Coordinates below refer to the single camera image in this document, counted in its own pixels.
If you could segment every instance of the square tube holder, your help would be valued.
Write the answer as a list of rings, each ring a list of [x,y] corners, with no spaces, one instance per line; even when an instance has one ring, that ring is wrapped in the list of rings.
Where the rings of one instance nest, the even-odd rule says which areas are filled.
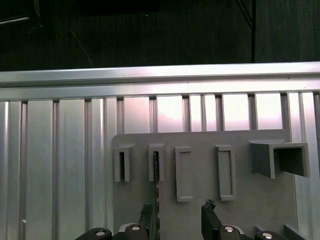
[[[280,171],[310,177],[307,143],[249,141],[253,172],[275,179]]]

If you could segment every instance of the screw head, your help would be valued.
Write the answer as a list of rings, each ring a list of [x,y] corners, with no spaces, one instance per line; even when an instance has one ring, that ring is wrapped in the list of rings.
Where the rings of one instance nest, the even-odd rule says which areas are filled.
[[[103,236],[105,235],[106,233],[104,231],[98,231],[95,235],[97,236]]]
[[[264,237],[265,239],[273,239],[274,237],[267,232],[262,233],[262,237]]]
[[[225,226],[224,230],[226,230],[228,233],[232,233],[234,231],[234,229],[230,226]]]

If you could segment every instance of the metal slot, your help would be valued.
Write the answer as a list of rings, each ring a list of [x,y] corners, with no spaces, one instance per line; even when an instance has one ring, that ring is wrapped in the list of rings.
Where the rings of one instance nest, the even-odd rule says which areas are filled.
[[[120,146],[114,151],[114,181],[130,182],[132,178],[132,147]]]

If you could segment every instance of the gray plastic board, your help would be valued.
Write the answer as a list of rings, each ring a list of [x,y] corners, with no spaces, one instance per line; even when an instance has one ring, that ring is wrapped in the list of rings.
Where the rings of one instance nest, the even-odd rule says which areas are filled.
[[[201,240],[201,206],[206,199],[215,201],[215,212],[223,224],[238,226],[251,237],[255,225],[278,233],[283,232],[284,224],[297,228],[294,175],[276,170],[275,179],[270,179],[252,173],[249,141],[256,140],[289,142],[290,133],[287,130],[248,130],[115,136],[113,148],[134,146],[130,182],[114,183],[114,226],[137,222],[143,205],[154,203],[148,147],[164,144],[164,181],[159,184],[161,240]],[[219,155],[216,151],[224,150],[225,146],[227,155]],[[235,197],[221,201],[219,179],[227,181],[225,191],[232,191],[232,187],[228,189],[231,168],[228,170],[228,164],[220,166],[222,169],[227,166],[227,171],[226,175],[221,171],[219,175],[218,156],[228,158],[230,147],[235,163]],[[177,152],[183,154],[178,161]],[[178,184],[184,184],[178,185],[178,194],[176,162],[182,163],[178,166]],[[178,201],[181,194],[186,195],[180,198],[185,202]]]

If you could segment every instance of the gray plastic holder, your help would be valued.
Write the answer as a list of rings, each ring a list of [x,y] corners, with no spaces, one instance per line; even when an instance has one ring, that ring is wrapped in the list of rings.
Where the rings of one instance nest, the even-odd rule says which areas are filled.
[[[191,202],[193,196],[193,159],[190,146],[175,148],[176,200]]]
[[[132,148],[131,145],[120,145],[114,149],[114,181],[130,182],[132,178]]]
[[[164,173],[164,144],[149,144],[148,157],[149,157],[149,181],[153,182],[155,180],[154,172],[154,152],[158,153],[159,157],[159,180],[162,182],[165,180]]]
[[[249,141],[253,172],[275,179],[276,170],[310,176],[307,143]]]
[[[220,200],[235,200],[237,182],[235,151],[231,145],[217,145],[215,149],[218,163]]]

